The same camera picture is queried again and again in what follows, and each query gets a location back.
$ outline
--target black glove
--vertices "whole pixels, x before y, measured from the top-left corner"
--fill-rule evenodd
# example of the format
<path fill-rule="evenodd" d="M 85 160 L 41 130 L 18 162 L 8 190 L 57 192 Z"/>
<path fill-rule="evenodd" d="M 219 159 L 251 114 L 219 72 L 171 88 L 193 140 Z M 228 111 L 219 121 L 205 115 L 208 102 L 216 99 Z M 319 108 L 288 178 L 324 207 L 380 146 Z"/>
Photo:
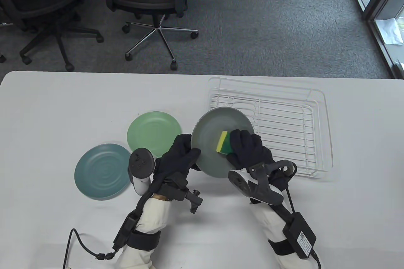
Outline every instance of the black glove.
<path fill-rule="evenodd" d="M 233 130 L 230 133 L 230 145 L 234 153 L 226 156 L 227 160 L 237 169 L 248 168 L 258 163 L 274 163 L 271 151 L 262 146 L 261 137 L 250 134 L 247 130 Z"/>
<path fill-rule="evenodd" d="M 170 150 L 156 159 L 153 180 L 164 180 L 175 172 L 180 172 L 187 177 L 190 168 L 200 171 L 195 164 L 200 154 L 200 149 L 191 149 L 191 135 L 178 135 Z"/>

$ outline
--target sponge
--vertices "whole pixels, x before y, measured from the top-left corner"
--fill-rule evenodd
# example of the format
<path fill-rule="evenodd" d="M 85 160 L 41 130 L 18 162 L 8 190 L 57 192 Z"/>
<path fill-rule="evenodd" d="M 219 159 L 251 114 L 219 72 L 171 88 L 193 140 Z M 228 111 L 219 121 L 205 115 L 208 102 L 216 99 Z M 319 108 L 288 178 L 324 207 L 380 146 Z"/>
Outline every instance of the sponge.
<path fill-rule="evenodd" d="M 231 149 L 231 145 L 230 145 L 230 133 L 223 131 L 219 142 L 217 144 L 216 147 L 216 152 L 221 153 L 221 154 L 230 154 L 233 152 L 233 150 Z"/>

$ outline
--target dish rack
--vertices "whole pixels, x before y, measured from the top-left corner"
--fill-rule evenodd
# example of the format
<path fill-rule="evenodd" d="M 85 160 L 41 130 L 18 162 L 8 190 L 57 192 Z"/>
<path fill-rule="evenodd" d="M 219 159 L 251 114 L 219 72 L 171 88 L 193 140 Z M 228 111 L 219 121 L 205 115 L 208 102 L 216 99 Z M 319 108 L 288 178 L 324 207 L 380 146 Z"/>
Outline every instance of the dish rack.
<path fill-rule="evenodd" d="M 213 77 L 208 109 L 243 112 L 275 161 L 291 160 L 302 177 L 322 178 L 333 166 L 326 97 L 318 89 Z"/>

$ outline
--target floor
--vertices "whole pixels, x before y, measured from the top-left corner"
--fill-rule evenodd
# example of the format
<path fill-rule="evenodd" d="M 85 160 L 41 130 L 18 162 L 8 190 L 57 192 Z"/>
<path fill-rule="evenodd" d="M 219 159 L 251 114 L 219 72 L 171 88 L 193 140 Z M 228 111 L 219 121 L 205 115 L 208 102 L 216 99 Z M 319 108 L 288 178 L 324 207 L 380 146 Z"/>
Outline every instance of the floor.
<path fill-rule="evenodd" d="M 389 78 L 371 34 L 361 21 L 356 0 L 188 0 L 183 18 L 164 25 L 197 28 L 199 38 L 168 32 L 166 39 L 179 63 L 170 71 L 170 57 L 156 34 L 126 62 L 124 53 L 147 29 L 124 34 L 124 21 L 134 16 L 111 12 L 105 0 L 86 0 L 79 8 L 81 24 L 101 31 L 95 38 L 64 36 L 77 72 L 190 73 L 249 76 Z M 144 22 L 151 23 L 148 17 Z M 64 71 L 54 38 L 34 49 L 24 65 L 18 52 L 33 34 L 1 28 L 0 81 L 12 70 Z"/>

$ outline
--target green plate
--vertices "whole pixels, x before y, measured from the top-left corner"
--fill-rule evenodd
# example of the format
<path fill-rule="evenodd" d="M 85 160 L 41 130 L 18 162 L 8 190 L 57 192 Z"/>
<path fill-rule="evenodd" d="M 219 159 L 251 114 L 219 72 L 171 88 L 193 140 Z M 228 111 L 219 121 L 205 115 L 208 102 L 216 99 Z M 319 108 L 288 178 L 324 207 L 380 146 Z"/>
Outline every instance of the green plate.
<path fill-rule="evenodd" d="M 191 147 L 201 149 L 196 161 L 197 166 L 211 177 L 225 178 L 234 169 L 226 155 L 216 152 L 222 131 L 234 129 L 248 130 L 254 133 L 254 127 L 247 116 L 231 107 L 219 107 L 207 112 L 198 121 L 192 132 Z"/>
<path fill-rule="evenodd" d="M 98 145 L 78 161 L 74 181 L 82 194 L 94 200 L 116 197 L 129 185 L 130 152 L 117 144 Z"/>
<path fill-rule="evenodd" d="M 156 157 L 161 157 L 172 146 L 181 126 L 165 112 L 152 111 L 138 116 L 129 126 L 127 140 L 130 149 L 146 148 Z"/>

